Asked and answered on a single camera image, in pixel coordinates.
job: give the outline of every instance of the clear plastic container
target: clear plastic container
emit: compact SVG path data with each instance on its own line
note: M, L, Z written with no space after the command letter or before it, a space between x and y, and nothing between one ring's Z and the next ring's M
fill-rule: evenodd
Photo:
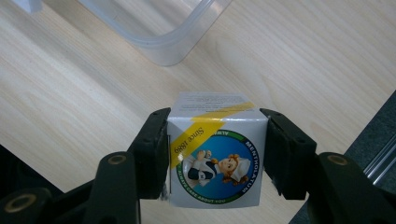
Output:
M179 63L232 0L79 0L158 65Z

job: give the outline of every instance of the small box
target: small box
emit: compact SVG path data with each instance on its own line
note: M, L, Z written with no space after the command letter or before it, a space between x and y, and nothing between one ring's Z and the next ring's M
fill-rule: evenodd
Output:
M243 94L182 92L168 117L170 204L259 205L267 121Z

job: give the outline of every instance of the printed label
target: printed label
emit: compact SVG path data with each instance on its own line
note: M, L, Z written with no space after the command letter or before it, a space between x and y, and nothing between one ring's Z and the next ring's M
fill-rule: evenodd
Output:
M199 137L199 129L194 137ZM183 158L177 168L181 186L204 203L222 204L243 196L259 175L260 158L242 134L217 130Z

